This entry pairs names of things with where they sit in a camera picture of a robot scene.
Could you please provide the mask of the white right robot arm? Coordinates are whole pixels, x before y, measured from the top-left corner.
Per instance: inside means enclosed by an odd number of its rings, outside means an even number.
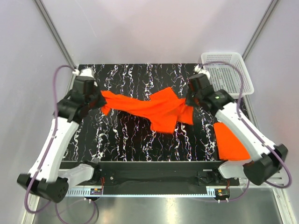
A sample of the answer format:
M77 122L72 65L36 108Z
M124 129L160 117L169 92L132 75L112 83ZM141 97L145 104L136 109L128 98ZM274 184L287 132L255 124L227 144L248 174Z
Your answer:
M250 155L242 161L225 160L212 173L213 182L223 185L229 178L247 178L255 185L267 183L268 179L283 168L288 154L285 145L277 146L265 137L239 110L234 99L225 91L215 91L208 74L199 73L189 77L186 104L199 106L223 123L243 144Z

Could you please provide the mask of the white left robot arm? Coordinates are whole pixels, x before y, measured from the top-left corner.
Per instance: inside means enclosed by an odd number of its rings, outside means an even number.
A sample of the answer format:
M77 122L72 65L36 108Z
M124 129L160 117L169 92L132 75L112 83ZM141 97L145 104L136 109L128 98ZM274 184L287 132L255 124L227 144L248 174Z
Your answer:
M98 163L80 162L62 173L59 168L68 144L90 110L106 104L92 76L77 76L72 89L58 102L57 117L52 120L50 133L32 168L19 174L17 183L31 194L59 203L67 191L80 183L97 184L101 179Z

